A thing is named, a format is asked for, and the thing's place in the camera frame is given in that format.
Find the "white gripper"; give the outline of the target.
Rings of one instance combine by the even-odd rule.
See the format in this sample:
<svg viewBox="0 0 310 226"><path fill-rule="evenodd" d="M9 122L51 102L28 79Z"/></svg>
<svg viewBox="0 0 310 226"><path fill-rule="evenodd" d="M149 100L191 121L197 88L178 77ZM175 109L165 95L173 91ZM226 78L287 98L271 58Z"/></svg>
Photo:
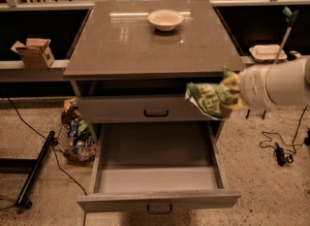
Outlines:
<svg viewBox="0 0 310 226"><path fill-rule="evenodd" d="M222 105L230 110L266 110L269 106L265 88L267 71L266 65L251 66L240 74L225 71L221 84L228 90L229 96Z"/></svg>

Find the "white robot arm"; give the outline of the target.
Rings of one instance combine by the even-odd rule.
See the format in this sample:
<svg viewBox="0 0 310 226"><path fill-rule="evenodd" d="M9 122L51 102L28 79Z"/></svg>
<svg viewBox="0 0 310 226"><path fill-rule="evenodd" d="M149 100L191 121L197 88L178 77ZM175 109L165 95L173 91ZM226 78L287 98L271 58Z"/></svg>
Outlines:
<svg viewBox="0 0 310 226"><path fill-rule="evenodd" d="M271 110L292 105L310 105L310 58L276 64L258 64L228 78L225 86L232 98L224 108Z"/></svg>

